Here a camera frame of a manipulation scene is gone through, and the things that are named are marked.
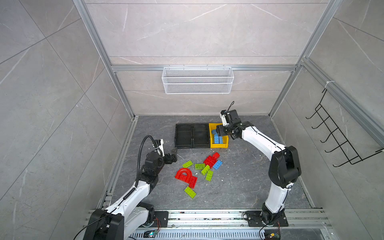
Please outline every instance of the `wire basket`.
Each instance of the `wire basket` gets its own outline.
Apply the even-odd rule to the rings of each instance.
[[[225,66],[165,67],[161,78],[166,94],[230,93],[233,71]]]

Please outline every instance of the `black wire rack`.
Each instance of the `black wire rack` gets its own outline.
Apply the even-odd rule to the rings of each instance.
[[[335,147],[334,149],[332,149],[332,150],[330,150],[330,151],[325,151],[325,152],[333,152],[333,151],[335,151],[336,149],[340,148],[340,149],[342,150],[342,152],[344,153],[345,157],[346,157],[347,160],[348,160],[348,161],[346,161],[346,162],[344,162],[344,163],[342,163],[342,164],[340,164],[340,165],[337,165],[337,166],[335,166],[335,165],[333,164],[333,166],[334,166],[334,167],[340,167],[340,166],[342,166],[342,165],[344,165],[344,164],[346,164],[346,163],[348,163],[348,162],[349,162],[350,164],[353,165],[353,164],[356,164],[356,163],[358,163],[358,162],[364,161],[364,160],[366,160],[366,159],[368,159],[368,158],[370,158],[370,157],[372,157],[372,156],[375,156],[376,154],[381,153],[381,152],[384,150],[384,148],[375,151],[374,154],[372,154],[372,155],[370,155],[370,156],[368,156],[368,157],[366,157],[366,158],[362,158],[362,157],[358,154],[358,152],[356,151],[356,149],[355,149],[355,148],[353,147],[353,145],[349,142],[349,140],[348,140],[347,137],[344,135],[344,133],[341,131],[341,129],[339,128],[339,126],[338,126],[338,125],[335,123],[335,121],[331,118],[331,116],[328,114],[327,110],[325,110],[325,108],[322,106],[321,102],[322,102],[322,100],[323,100],[323,98],[324,98],[326,92],[327,92],[327,89],[324,89],[324,90],[322,91],[322,93],[324,93],[324,94],[323,94],[323,97],[322,97],[321,100],[320,100],[320,103],[315,107],[315,110],[316,110],[315,113],[314,113],[311,117],[309,117],[309,118],[305,117],[305,118],[306,118],[306,119],[311,119],[315,114],[317,114],[317,115],[321,118],[322,122],[319,124],[319,126],[317,126],[317,127],[312,127],[312,128],[313,128],[313,129],[316,129],[316,128],[320,127],[322,124],[324,124],[324,125],[327,127],[327,129],[329,130],[329,132],[330,132],[330,134],[328,135],[327,139],[325,139],[325,141],[321,141],[321,140],[320,140],[320,142],[325,143],[325,142],[330,138],[330,136],[332,136],[332,137],[335,139],[336,143],[338,144],[338,146]],[[320,109],[323,109],[323,110],[325,111],[325,113],[326,113],[326,118],[325,118],[325,119],[319,114],[319,110],[320,110]],[[329,127],[329,126],[327,125],[327,123],[325,122],[327,119],[332,120],[332,122],[335,124],[336,128],[335,128],[334,130],[331,131],[330,127]],[[336,132],[336,130],[339,130],[339,132],[341,132],[341,134],[342,134],[343,137],[345,138],[345,141],[343,141],[342,143],[340,143],[339,141],[337,141],[336,137],[334,136],[334,133]],[[349,145],[352,147],[353,151],[355,151],[355,153],[356,153],[356,155],[357,155],[356,157],[349,159],[349,157],[347,156],[347,154],[344,152],[344,149],[341,147],[342,145],[344,145],[344,144],[346,144],[346,143],[349,143]],[[352,160],[354,160],[354,159],[356,159],[356,158],[359,158],[360,160],[358,160],[358,161],[356,161],[356,162],[351,162]]]

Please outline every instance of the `yellow bin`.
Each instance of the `yellow bin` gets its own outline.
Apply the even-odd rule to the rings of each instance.
[[[223,136],[223,144],[215,144],[214,135],[212,130],[216,130],[217,125],[223,125],[222,123],[210,123],[209,124],[209,133],[211,136],[211,148],[228,148],[229,137]]]

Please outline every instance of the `black plastic tray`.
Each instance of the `black plastic tray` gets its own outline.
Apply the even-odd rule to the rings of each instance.
[[[177,148],[210,148],[208,123],[176,124],[175,147]]]

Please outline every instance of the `gray marble wall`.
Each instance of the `gray marble wall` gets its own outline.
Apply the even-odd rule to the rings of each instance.
[[[310,55],[382,124],[383,7],[380,0],[344,0]],[[312,129],[321,123],[319,117],[305,118],[314,113],[322,90],[323,87],[303,70],[279,107],[274,121],[285,143],[298,146],[304,184],[315,206],[326,210],[338,237],[381,240],[384,237],[384,153],[355,165],[348,163],[333,167],[333,164],[346,161],[344,154],[341,149],[326,153],[325,150],[336,147],[336,142],[331,137],[326,143],[321,143],[329,131],[325,125]],[[322,103],[361,157],[380,149],[330,94],[325,95]],[[343,150],[350,158],[356,156],[351,145],[345,144]]]
[[[87,0],[113,64],[295,64],[326,0]]]
[[[310,58],[384,126],[384,1],[344,0]]]
[[[71,0],[0,9],[0,239],[72,239],[128,114]]]
[[[136,114],[216,115],[235,101],[239,114],[266,115],[289,71],[235,71],[229,94],[165,94],[161,71],[118,72]]]

